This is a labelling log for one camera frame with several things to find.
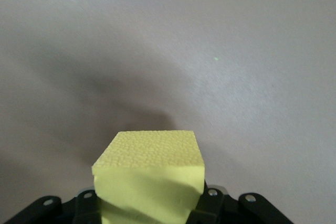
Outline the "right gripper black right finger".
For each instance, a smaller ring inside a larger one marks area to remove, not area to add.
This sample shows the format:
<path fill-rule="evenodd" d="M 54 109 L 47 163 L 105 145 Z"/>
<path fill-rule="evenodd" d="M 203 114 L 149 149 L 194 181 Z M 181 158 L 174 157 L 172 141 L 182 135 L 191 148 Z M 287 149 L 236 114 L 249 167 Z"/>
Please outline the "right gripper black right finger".
<path fill-rule="evenodd" d="M 264 196 L 247 192 L 238 199 L 232 198 L 225 187 L 203 182 L 201 194 L 192 196 L 195 190 L 187 186 L 187 196 L 197 200 L 186 223 L 292 223 Z"/>

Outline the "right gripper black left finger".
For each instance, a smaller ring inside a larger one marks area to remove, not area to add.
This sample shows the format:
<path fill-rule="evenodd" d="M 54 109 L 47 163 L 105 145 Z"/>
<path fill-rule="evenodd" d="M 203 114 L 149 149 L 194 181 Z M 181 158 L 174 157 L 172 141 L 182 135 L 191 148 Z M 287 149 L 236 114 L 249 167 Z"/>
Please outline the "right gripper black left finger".
<path fill-rule="evenodd" d="M 100 199 L 93 187 L 64 202 L 58 196 L 40 197 L 5 223 L 102 223 Z"/>

